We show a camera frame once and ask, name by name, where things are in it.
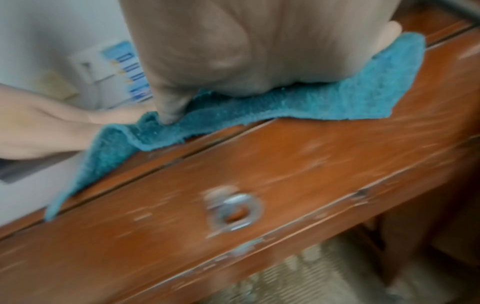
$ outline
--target hand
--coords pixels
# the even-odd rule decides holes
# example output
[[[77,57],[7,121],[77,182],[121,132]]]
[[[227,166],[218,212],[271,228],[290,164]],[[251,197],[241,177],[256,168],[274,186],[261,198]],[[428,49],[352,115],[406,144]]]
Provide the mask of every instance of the hand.
[[[152,102],[105,112],[78,109],[0,86],[0,158],[30,159],[89,148],[103,125],[135,123]]]
[[[121,0],[160,120],[198,89],[261,94],[358,72],[401,33],[400,0]]]

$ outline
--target white wall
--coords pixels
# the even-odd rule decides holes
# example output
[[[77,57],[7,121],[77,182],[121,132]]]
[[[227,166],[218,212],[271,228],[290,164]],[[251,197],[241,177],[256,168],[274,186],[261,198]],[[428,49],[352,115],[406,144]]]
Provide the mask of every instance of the white wall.
[[[130,39],[118,0],[0,0],[0,83],[33,91],[32,79],[53,69],[80,90],[73,101],[91,107],[98,89],[83,83],[67,56],[98,43]],[[101,82],[111,105],[128,98],[119,78]]]

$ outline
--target blue towel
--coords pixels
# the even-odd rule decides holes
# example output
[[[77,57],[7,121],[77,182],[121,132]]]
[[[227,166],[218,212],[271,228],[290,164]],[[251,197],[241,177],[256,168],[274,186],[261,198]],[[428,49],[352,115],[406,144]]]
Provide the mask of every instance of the blue towel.
[[[52,220],[66,199],[120,166],[138,150],[151,151],[195,135],[276,117],[388,117],[412,86],[424,53],[424,37],[407,33],[376,55],[360,73],[340,82],[297,84],[249,98],[207,92],[198,95],[185,117],[170,126],[160,124],[156,112],[146,113],[133,125],[107,125],[87,151],[73,184],[47,208],[45,219]]]

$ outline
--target wood grain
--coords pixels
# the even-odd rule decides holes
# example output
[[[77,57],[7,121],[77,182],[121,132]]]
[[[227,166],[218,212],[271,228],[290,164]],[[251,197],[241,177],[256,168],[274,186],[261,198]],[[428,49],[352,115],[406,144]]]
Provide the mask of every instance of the wood grain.
[[[478,161],[480,33],[427,52],[389,119],[279,119],[0,243],[5,302],[188,302],[451,180]],[[214,235],[206,191],[264,202]]]
[[[408,11],[399,12],[395,19],[398,20],[404,30],[422,33],[426,36],[428,44],[435,44],[446,37],[461,33],[471,25],[432,6],[416,6]],[[189,140],[186,144],[175,145],[166,149],[152,152],[139,152],[128,160],[119,169],[115,170],[93,186],[81,191],[69,199],[63,206],[62,212],[88,203],[92,199],[106,194],[116,188],[141,178],[157,170],[161,170],[171,164],[178,163],[184,158],[208,149],[229,138],[237,136],[259,123],[248,126],[235,126],[227,128],[208,136],[197,137]],[[5,238],[16,231],[41,223],[45,209],[35,211],[18,220],[0,227],[0,239]]]

